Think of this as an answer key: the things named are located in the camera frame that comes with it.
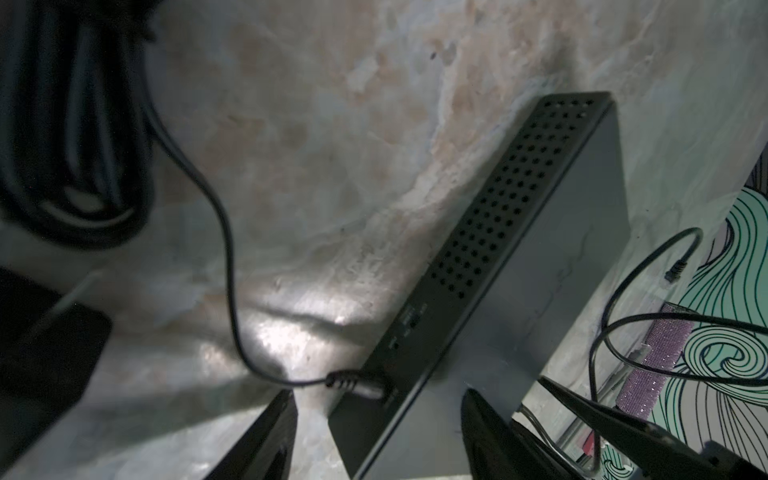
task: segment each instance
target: black cable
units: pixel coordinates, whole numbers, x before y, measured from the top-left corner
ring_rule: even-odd
[[[158,141],[218,219],[232,337],[250,372],[287,388],[322,384],[384,398],[389,386],[377,375],[340,370],[323,378],[290,380],[263,370],[247,355],[227,211],[168,134],[147,86],[143,40],[150,35],[144,25],[156,4],[14,3],[0,84],[0,199],[19,223],[48,240],[84,249],[115,247],[147,222],[153,198],[151,141]],[[24,115],[29,111],[31,118]],[[71,198],[73,190],[99,199],[101,209],[84,210]]]
[[[680,273],[683,271],[683,269],[687,265],[687,261],[690,259],[690,256],[701,244],[703,233],[699,228],[689,228],[687,230],[683,230],[679,232],[677,235],[671,237],[666,242],[664,242],[660,247],[654,250],[653,253],[651,253],[648,257],[646,257],[645,260],[640,262],[640,264],[637,265],[637,267],[635,267],[635,269],[632,270],[629,275],[627,275],[627,278],[625,278],[624,281],[621,282],[619,287],[614,291],[613,295],[611,295],[611,298],[608,300],[608,303],[605,306],[605,309],[603,311],[603,316],[601,317],[601,332],[597,336],[597,338],[595,338],[589,351],[589,362],[588,362],[589,393],[592,401],[596,402],[598,400],[598,381],[597,381],[597,375],[595,372],[595,360],[597,358],[598,349],[600,348],[600,345],[602,343],[605,343],[605,346],[611,351],[611,354],[613,354],[622,363],[624,363],[625,365],[632,366],[635,369],[644,370],[645,372],[652,372],[652,373],[656,373],[664,376],[673,377],[676,379],[685,379],[685,380],[691,380],[694,382],[708,382],[708,383],[716,383],[721,385],[768,387],[768,371],[763,372],[763,374],[761,375],[761,377],[763,378],[743,379],[743,378],[727,378],[727,377],[718,377],[718,376],[692,375],[689,373],[673,372],[670,370],[657,369],[654,367],[643,365],[642,363],[635,362],[634,360],[628,359],[626,356],[619,353],[614,348],[611,341],[609,340],[608,336],[613,331],[620,329],[623,326],[629,325],[630,323],[643,322],[648,320],[711,323],[713,325],[725,326],[733,329],[738,329],[738,330],[752,332],[752,333],[759,333],[759,334],[768,336],[768,328],[766,328],[765,326],[754,325],[752,323],[737,322],[736,320],[724,319],[724,318],[715,317],[715,316],[700,315],[697,313],[665,313],[665,312],[642,313],[639,315],[627,316],[611,323],[610,325],[608,324],[608,321],[611,317],[611,312],[613,311],[613,308],[616,306],[619,298],[627,290],[627,288],[632,284],[632,282],[634,282],[637,279],[640,273],[643,270],[645,270],[651,263],[653,263],[654,260],[656,260],[662,254],[667,252],[677,242],[679,242],[683,238],[688,237],[690,235],[695,236],[693,243],[690,245],[690,247],[688,247],[688,250],[686,250],[685,254],[677,262],[675,262],[672,268],[669,271],[667,271],[667,273],[664,275],[664,278],[668,282],[670,283],[676,282],[680,278]],[[600,462],[602,462],[600,434],[596,430],[593,430],[592,432],[594,433],[593,462],[595,466],[599,466]]]

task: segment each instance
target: purple glitter strip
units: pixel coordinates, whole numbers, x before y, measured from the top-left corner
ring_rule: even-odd
[[[683,306],[673,303],[664,303],[662,312],[692,313]],[[643,361],[644,365],[658,369],[672,370],[683,352],[685,342],[688,341],[693,322],[667,322],[655,321],[650,327],[645,339],[651,347],[650,352]],[[669,377],[641,370],[633,371],[621,388],[616,400],[616,406],[625,413],[639,419],[648,420],[650,411],[656,405],[661,390]]]

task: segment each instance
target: marble tile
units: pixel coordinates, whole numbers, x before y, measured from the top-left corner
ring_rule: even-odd
[[[538,97],[612,91],[632,241],[544,372],[585,392],[607,295],[678,230],[712,235],[768,140],[766,14],[760,0],[165,0],[147,65],[231,213],[251,354],[292,378],[362,363]],[[116,323],[82,403],[8,478],[202,478],[274,393],[233,354],[210,208],[160,151],[155,171],[151,222],[124,247],[0,230],[0,263],[43,284],[103,269],[84,301]],[[664,267],[616,314],[679,298]],[[291,478],[345,478],[333,396],[297,399]],[[525,404],[553,435],[570,421],[540,389]]]

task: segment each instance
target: cable connector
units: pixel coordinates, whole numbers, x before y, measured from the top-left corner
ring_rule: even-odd
[[[664,279],[669,283],[675,283],[680,279],[680,274],[685,270],[685,267],[688,266],[688,262],[684,262],[682,260],[678,260],[674,263],[672,268],[670,268],[665,274]]]
[[[326,387],[371,400],[383,400],[389,394],[389,381],[384,376],[359,370],[339,370],[329,373],[326,377]]]

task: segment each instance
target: green patterned fabric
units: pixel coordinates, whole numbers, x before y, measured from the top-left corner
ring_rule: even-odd
[[[768,199],[743,188],[680,305],[698,313],[766,325]],[[768,373],[768,338],[697,325],[675,366],[696,375],[755,378]],[[692,449],[712,439],[766,471],[768,389],[671,379],[651,417]],[[627,478],[610,446],[604,478]]]

